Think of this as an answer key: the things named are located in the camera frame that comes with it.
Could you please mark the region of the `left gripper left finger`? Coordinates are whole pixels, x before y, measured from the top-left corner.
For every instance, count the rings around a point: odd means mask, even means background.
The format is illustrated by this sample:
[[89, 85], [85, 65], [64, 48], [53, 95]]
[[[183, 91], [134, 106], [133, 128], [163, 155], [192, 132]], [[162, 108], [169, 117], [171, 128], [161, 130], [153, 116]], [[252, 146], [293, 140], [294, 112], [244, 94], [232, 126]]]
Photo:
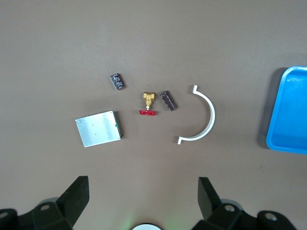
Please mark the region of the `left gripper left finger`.
[[41, 202], [18, 217], [20, 230], [71, 230], [89, 202], [88, 176], [79, 176], [56, 199]]

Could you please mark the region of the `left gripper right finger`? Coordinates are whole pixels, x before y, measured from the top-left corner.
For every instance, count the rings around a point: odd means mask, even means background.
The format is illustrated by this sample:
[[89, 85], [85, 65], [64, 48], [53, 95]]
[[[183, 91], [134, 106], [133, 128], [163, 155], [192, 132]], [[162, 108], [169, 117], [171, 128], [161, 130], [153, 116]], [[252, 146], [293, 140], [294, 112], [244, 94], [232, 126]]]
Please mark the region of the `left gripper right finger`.
[[198, 204], [203, 216], [194, 230], [256, 230], [257, 220], [233, 200], [221, 199], [207, 177], [198, 179]]

